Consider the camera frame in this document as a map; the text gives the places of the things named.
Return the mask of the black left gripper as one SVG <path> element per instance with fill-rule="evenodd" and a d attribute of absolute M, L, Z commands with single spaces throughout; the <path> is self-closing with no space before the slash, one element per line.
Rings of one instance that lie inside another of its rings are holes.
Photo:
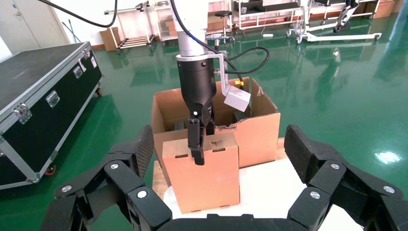
<path fill-rule="evenodd" d="M 213 98 L 217 93 L 212 58 L 177 61 L 183 100 L 192 118 L 188 119 L 188 148 L 196 165 L 204 165 L 203 132 L 215 134 Z"/>

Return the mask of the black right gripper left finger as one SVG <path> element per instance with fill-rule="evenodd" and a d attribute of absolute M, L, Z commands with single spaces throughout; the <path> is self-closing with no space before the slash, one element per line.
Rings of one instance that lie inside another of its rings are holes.
<path fill-rule="evenodd" d="M 156 231 L 172 219 L 171 210 L 144 181 L 154 151 L 152 128 L 116 144 L 95 167 L 54 191 L 42 231 L 87 231 L 104 210 L 116 205 L 136 231 Z"/>

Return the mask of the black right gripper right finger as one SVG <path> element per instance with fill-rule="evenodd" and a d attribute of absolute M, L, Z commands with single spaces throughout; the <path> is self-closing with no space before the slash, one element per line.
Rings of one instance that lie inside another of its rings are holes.
<path fill-rule="evenodd" d="M 314 141 L 298 125 L 288 125 L 285 152 L 303 184 L 327 193 L 366 231 L 406 231 L 404 193 L 348 161 L 330 144 Z"/>

